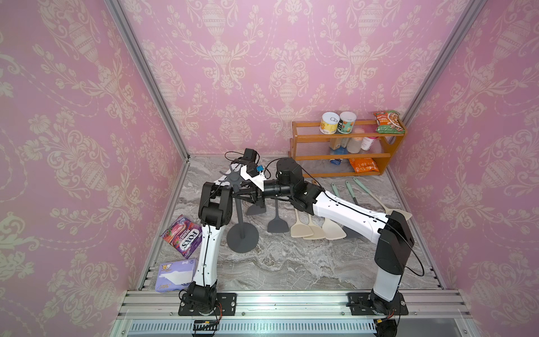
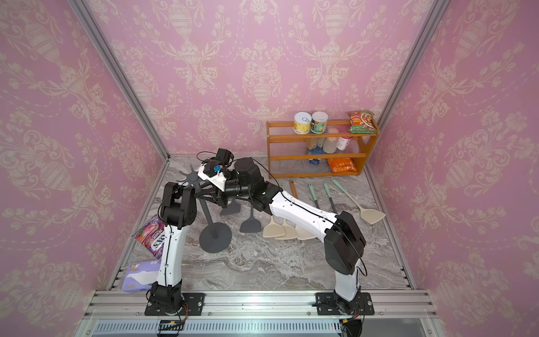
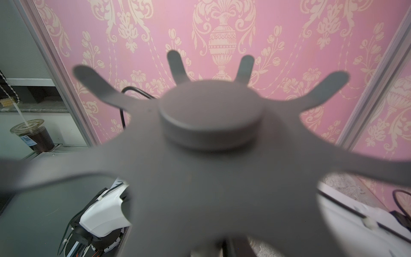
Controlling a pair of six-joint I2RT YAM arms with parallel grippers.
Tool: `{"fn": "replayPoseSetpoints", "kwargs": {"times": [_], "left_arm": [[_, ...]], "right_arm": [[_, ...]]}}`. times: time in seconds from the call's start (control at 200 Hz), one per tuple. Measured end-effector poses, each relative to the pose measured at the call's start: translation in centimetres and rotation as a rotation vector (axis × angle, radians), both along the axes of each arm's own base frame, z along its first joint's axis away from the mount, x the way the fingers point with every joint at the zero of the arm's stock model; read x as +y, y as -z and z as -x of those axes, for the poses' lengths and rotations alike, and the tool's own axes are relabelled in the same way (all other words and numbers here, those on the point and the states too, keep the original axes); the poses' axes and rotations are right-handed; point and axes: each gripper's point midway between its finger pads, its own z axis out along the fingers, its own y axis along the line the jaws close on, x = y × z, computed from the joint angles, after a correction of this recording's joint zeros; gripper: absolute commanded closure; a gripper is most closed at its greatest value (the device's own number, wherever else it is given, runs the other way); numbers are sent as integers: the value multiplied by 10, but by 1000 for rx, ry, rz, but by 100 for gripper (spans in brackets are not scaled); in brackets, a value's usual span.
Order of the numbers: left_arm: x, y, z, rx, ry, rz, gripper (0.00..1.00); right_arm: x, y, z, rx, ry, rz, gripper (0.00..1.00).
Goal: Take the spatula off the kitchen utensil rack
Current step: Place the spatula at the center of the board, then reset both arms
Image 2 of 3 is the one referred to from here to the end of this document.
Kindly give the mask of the grey slotted turner mint handle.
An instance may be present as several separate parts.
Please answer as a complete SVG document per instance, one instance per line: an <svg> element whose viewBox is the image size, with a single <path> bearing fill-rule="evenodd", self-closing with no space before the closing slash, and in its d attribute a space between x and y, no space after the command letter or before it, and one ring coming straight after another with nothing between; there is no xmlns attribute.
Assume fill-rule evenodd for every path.
<svg viewBox="0 0 539 337"><path fill-rule="evenodd" d="M254 211L255 211L254 206L251 205L250 216L241 223L240 229L239 229L240 233L255 234L255 233L262 232L261 222L255 218Z"/></svg>

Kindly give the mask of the grey utensil rack stand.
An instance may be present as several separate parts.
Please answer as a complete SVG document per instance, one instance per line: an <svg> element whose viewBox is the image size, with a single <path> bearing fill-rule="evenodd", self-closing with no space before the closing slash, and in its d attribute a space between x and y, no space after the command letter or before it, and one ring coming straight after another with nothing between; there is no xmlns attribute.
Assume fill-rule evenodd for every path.
<svg viewBox="0 0 539 337"><path fill-rule="evenodd" d="M198 173L193 169L193 166L190 166L190 168L190 172L180 171L185 177L180 180L180 182L192 185L195 192L202 192L203 181L198 177ZM224 251L229 247L230 242L232 241L232 231L230 227L225 223L213 221L205 199L199 199L199 203L202 206L207 222L207 226L201 231L199 236L200 247L210 254Z"/></svg>

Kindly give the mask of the cream spatula mint handle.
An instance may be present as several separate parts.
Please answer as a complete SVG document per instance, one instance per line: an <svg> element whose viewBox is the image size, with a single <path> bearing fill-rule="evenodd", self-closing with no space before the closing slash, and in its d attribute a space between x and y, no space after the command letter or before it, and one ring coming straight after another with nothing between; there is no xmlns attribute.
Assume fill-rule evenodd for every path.
<svg viewBox="0 0 539 337"><path fill-rule="evenodd" d="M377 209L366 209L335 179L331 178L333 184L344 193L358 208L361 218L368 224L374 225L385 219L386 214Z"/></svg>
<svg viewBox="0 0 539 337"><path fill-rule="evenodd" d="M285 234L276 237L276 240L294 240L297 238L296 229L291 226L286 219L283 220L282 228L284 229Z"/></svg>

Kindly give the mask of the grey spatula mint handle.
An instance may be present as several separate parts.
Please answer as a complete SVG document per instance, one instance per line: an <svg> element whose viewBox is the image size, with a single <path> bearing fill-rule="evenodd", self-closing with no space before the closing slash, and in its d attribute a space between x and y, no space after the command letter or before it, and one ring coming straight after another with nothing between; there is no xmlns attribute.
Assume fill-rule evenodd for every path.
<svg viewBox="0 0 539 337"><path fill-rule="evenodd" d="M323 186L324 186L326 196L328 197L328 200L330 202L331 209L332 209L333 213L337 213L335 203L334 203L334 199L332 197L332 194L331 194L330 188L328 186L328 183L326 181L323 181Z"/></svg>
<svg viewBox="0 0 539 337"><path fill-rule="evenodd" d="M308 187L309 187L309 190L310 190L310 194L312 196L312 199L313 199L313 202L314 202L314 205L319 208L319 201L318 201L318 198L317 198L317 194L316 194L316 190L314 188L314 185L309 183L308 184Z"/></svg>

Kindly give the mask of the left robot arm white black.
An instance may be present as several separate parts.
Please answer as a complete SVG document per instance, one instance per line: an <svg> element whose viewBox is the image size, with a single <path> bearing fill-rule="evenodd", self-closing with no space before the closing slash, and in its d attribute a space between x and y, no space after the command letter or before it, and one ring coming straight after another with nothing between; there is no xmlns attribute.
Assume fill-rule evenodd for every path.
<svg viewBox="0 0 539 337"><path fill-rule="evenodd" d="M146 316L170 315L187 317L188 302L181 292L181 264L189 227L197 217L200 204L207 226L199 236L199 245L204 251L224 251L232 240L232 231L224 223L214 222L208 201L224 191L228 167L234 155L226 149L218 149L214 157L202 161L198 169L191 169L185 179L169 182L159 206L158 217L164 223L164 245L161 265L155 282L147 292Z"/></svg>

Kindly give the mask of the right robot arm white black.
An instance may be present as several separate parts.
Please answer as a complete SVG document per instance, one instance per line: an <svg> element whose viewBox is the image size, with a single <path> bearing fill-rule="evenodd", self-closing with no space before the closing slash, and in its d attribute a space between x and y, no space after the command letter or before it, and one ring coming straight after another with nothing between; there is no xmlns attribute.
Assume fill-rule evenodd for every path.
<svg viewBox="0 0 539 337"><path fill-rule="evenodd" d="M367 313L368 299L361 292L359 276L368 274L362 260L366 240L354 216L331 213L310 206L266 180L254 159L241 158L230 169L219 157L204 160L196 170L199 199L227 207L230 197L249 202L255 210L276 216L307 230L324 244L326 262L335 270L335 306L357 317Z"/></svg>

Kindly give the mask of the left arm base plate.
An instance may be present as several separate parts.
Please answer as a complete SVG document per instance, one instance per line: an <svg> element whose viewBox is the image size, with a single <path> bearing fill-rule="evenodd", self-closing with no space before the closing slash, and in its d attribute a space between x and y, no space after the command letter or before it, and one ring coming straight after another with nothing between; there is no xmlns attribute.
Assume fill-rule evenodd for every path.
<svg viewBox="0 0 539 337"><path fill-rule="evenodd" d="M205 302L205 293L184 293L183 302L179 309L168 308L150 300L147 303L145 316L188 316L199 317L202 315Z"/></svg>

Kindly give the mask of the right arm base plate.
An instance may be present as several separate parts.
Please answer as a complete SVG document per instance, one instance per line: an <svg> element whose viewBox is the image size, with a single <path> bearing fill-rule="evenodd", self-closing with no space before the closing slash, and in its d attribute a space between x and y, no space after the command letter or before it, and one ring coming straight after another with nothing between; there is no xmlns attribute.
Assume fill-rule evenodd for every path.
<svg viewBox="0 0 539 337"><path fill-rule="evenodd" d="M335 292L319 292L315 294L312 307L317 309L318 315L375 315L371 295L364 292L359 292L351 301L341 298Z"/></svg>

